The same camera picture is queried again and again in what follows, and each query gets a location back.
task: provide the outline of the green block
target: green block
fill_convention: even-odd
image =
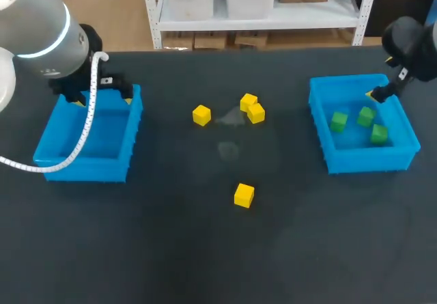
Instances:
[[[356,121],[361,126],[365,128],[369,128],[373,123],[373,119],[376,117],[376,111],[370,109],[369,107],[363,107],[360,111],[360,115],[358,116],[358,120]]]
[[[334,112],[333,119],[330,121],[330,129],[334,132],[343,132],[347,121],[347,114],[336,111]]]
[[[389,130],[385,126],[375,124],[371,131],[370,142],[376,145],[383,145],[389,138]]]

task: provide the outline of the blue container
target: blue container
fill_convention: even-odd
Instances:
[[[425,25],[434,24],[437,21],[437,0],[431,5],[431,9],[429,9],[428,17],[426,18]]]
[[[89,98],[89,92],[83,93]],[[48,181],[125,182],[135,144],[143,103],[141,88],[134,85],[128,105],[117,90],[97,93],[91,131],[81,153],[65,169],[44,174]],[[39,167],[64,161],[81,136],[87,108],[60,96],[33,155]]]
[[[421,146],[399,99],[391,96],[378,104],[365,95],[388,83],[383,74],[311,79],[309,106],[330,174],[397,171],[410,166]],[[374,122],[389,129],[385,146],[373,145],[371,128],[356,123],[363,107],[375,109],[378,114]],[[334,133],[329,127],[335,111],[348,114],[342,133]]]

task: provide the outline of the black table surface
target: black table surface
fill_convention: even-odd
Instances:
[[[127,183],[0,166],[0,302],[437,302],[437,82],[401,100],[422,145],[402,173],[329,176],[307,104],[311,77],[391,72],[385,58],[112,54],[145,107]],[[31,163],[56,97],[17,68],[0,154]],[[193,124],[197,105],[216,119],[246,92],[263,124]],[[239,182],[255,187],[249,210],[233,203]]]

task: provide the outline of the yellow cube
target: yellow cube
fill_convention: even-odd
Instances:
[[[211,120],[211,109],[199,105],[193,111],[193,121],[198,123],[198,125],[205,126]]]
[[[240,100],[240,109],[246,113],[249,110],[249,106],[254,105],[258,102],[258,97],[252,94],[245,94]]]
[[[266,119],[266,111],[262,108],[261,104],[254,104],[249,106],[247,117],[252,123],[260,123]]]
[[[252,199],[255,194],[255,188],[240,183],[234,195],[234,204],[245,208],[251,207]]]

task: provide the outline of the white shelf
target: white shelf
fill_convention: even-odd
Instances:
[[[321,3],[274,3],[266,19],[231,20],[226,0],[214,0],[214,17],[209,20],[177,21],[165,0],[161,5],[160,31],[240,31],[248,29],[323,29],[358,25],[359,11],[352,0],[328,0]]]

